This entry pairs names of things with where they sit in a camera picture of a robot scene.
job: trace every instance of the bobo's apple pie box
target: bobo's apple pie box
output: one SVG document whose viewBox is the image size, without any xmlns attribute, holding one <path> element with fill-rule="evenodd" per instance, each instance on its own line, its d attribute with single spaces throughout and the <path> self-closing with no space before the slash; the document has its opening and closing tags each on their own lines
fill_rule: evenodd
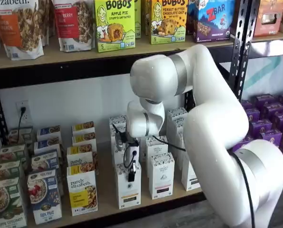
<svg viewBox="0 0 283 228">
<path fill-rule="evenodd" d="M 95 0 L 98 52 L 135 47 L 134 0 Z"/>
</svg>

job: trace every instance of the white box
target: white box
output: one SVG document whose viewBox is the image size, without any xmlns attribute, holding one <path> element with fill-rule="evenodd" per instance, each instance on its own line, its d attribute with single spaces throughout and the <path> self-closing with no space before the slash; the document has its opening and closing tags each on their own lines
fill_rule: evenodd
<svg viewBox="0 0 283 228">
<path fill-rule="evenodd" d="M 97 151 L 95 132 L 72 137 L 73 146 L 91 144 L 92 151 Z"/>
<path fill-rule="evenodd" d="M 72 215 L 98 210 L 95 170 L 92 163 L 67 168 Z"/>
<path fill-rule="evenodd" d="M 166 136 L 159 136 L 158 139 L 168 142 Z M 151 156 L 159 155 L 162 153 L 168 153 L 168 145 L 157 141 L 153 136 L 148 136 L 146 139 L 147 177 L 149 177 L 149 167 L 150 167 Z"/>
<path fill-rule="evenodd" d="M 73 136 L 95 132 L 94 122 L 86 122 L 72 126 Z"/>
<path fill-rule="evenodd" d="M 183 156 L 183 170 L 181 172 L 181 182 L 186 191 L 197 189 L 200 187 L 198 178 L 193 170 L 187 152 L 182 153 Z"/>
<path fill-rule="evenodd" d="M 173 194 L 174 159 L 171 153 L 151 157 L 149 191 L 152 199 Z"/>
<path fill-rule="evenodd" d="M 38 129 L 37 131 L 37 141 L 48 140 L 56 137 L 58 137 L 59 143 L 62 144 L 60 125 Z"/>
<path fill-rule="evenodd" d="M 128 182 L 128 173 L 128 170 L 123 164 L 116 165 L 116 196 L 119 209 L 141 204 L 141 165 L 136 163 L 136 174 L 134 181 Z"/>
</svg>

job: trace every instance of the small white box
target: small white box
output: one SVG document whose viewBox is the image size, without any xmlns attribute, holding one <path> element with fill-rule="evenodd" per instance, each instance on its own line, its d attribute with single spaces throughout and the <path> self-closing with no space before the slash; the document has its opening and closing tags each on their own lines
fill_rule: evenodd
<svg viewBox="0 0 283 228">
<path fill-rule="evenodd" d="M 62 144 L 60 125 L 38 129 L 37 131 L 37 141 L 48 140 L 56 137 L 58 137 L 59 143 Z"/>
<path fill-rule="evenodd" d="M 159 136 L 158 139 L 167 141 L 166 136 Z M 149 168 L 151 156 L 159 155 L 162 153 L 168 153 L 168 145 L 162 142 L 157 141 L 153 136 L 148 136 L 146 139 L 146 169 L 147 169 L 147 177 L 149 177 Z"/>
<path fill-rule="evenodd" d="M 119 209 L 141 204 L 141 165 L 139 163 L 136 164 L 134 181 L 128 182 L 128 174 L 129 172 L 123 164 L 116 165 L 116 194 Z"/>
<path fill-rule="evenodd" d="M 94 127 L 94 122 L 86 122 L 86 123 L 81 123 L 72 126 L 72 133 L 73 136 L 78 136 L 82 134 L 88 134 L 88 133 L 94 133 L 95 132 L 95 127 Z"/>
<path fill-rule="evenodd" d="M 193 170 L 187 152 L 182 153 L 183 157 L 183 170 L 181 172 L 181 182 L 186 191 L 197 189 L 200 187 L 198 178 Z"/>
<path fill-rule="evenodd" d="M 171 153 L 151 157 L 149 191 L 152 199 L 173 194 L 174 159 Z"/>
<path fill-rule="evenodd" d="M 82 146 L 82 145 L 91 144 L 92 151 L 97 151 L 95 132 L 73 136 L 72 142 L 73 142 L 73 146 Z"/>
</svg>

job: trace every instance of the bag of granola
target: bag of granola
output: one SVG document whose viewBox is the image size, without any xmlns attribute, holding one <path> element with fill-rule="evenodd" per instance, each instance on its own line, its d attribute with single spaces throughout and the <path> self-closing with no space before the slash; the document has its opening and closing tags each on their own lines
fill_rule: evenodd
<svg viewBox="0 0 283 228">
<path fill-rule="evenodd" d="M 91 50 L 95 45 L 94 1 L 52 0 L 60 44 L 64 52 Z"/>
<path fill-rule="evenodd" d="M 38 0 L 0 0 L 0 37 L 11 60 L 42 56 Z"/>
</svg>

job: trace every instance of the bobo's peanut butter chocolate chip box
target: bobo's peanut butter chocolate chip box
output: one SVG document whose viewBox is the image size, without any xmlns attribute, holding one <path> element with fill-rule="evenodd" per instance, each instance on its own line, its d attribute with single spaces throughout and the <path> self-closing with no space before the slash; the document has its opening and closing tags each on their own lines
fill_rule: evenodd
<svg viewBox="0 0 283 228">
<path fill-rule="evenodd" d="M 134 0 L 95 0 L 98 52 L 135 47 Z"/>
<path fill-rule="evenodd" d="M 226 40 L 235 0 L 189 0 L 187 31 L 195 42 Z"/>
<path fill-rule="evenodd" d="M 185 41 L 188 0 L 151 0 L 151 44 Z"/>
</svg>

